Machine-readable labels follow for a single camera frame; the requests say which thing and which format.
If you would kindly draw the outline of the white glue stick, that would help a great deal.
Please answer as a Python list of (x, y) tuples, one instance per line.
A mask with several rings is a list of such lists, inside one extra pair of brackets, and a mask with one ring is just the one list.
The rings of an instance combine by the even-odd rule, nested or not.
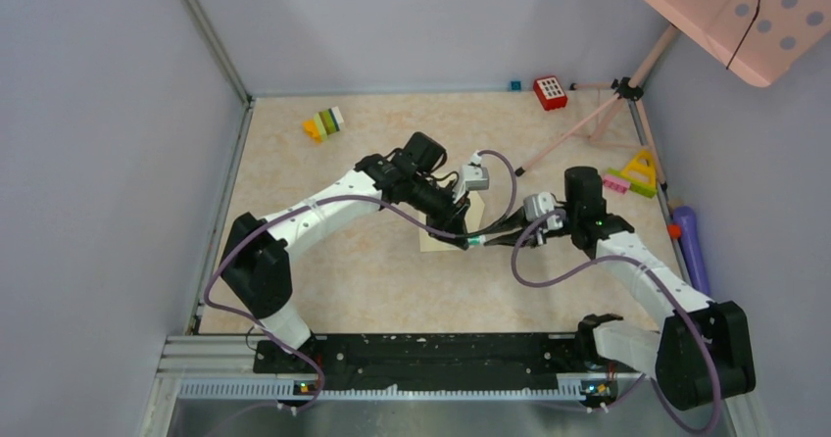
[(486, 238), (485, 235), (478, 235), (478, 236), (468, 237), (465, 242), (469, 247), (472, 247), (472, 246), (483, 246), (486, 243), (486, 241), (487, 241), (487, 238)]

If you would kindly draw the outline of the pale yellow envelope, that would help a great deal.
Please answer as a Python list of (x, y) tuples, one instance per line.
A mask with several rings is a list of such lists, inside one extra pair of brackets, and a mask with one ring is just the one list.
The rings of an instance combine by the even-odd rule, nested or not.
[[(479, 230), (483, 227), (485, 203), (478, 192), (469, 193), (463, 198), (463, 202), (468, 202), (467, 209), (464, 213), (464, 220), (461, 220), (459, 213), (451, 215), (444, 221), (428, 218), (423, 214), (419, 214), (418, 220), (427, 226), (452, 234), (465, 234)], [(443, 236), (436, 237), (431, 232), (424, 230), (418, 232), (419, 250), (422, 253), (460, 252), (478, 246), (484, 240), (484, 235), (476, 235), (472, 238), (462, 239)]]

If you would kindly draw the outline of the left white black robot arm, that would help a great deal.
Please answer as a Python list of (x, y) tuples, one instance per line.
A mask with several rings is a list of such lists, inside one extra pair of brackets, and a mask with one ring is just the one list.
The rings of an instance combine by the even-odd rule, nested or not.
[(277, 359), (302, 371), (314, 359), (311, 329), (292, 304), (292, 261), (347, 226), (397, 204), (425, 217), (426, 231), (466, 249), (465, 215), (477, 166), (459, 170), (455, 181), (440, 184), (434, 171), (446, 159), (443, 146), (422, 132), (389, 155), (371, 154), (319, 193), (263, 218), (239, 216), (226, 239), (219, 277), (264, 331), (280, 342)]

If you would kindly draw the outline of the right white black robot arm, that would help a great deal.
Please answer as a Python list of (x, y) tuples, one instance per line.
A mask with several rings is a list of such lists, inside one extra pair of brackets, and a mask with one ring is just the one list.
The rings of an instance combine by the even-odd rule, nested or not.
[(654, 256), (635, 228), (607, 209), (597, 169), (564, 173), (564, 200), (548, 192), (528, 196), (499, 228), (490, 246), (512, 250), (567, 237), (589, 266), (605, 268), (658, 326), (651, 331), (615, 314), (588, 315), (578, 325), (574, 356), (588, 370), (610, 361), (625, 364), (657, 383), (680, 411), (754, 391), (757, 377), (749, 324), (732, 301), (717, 303)]

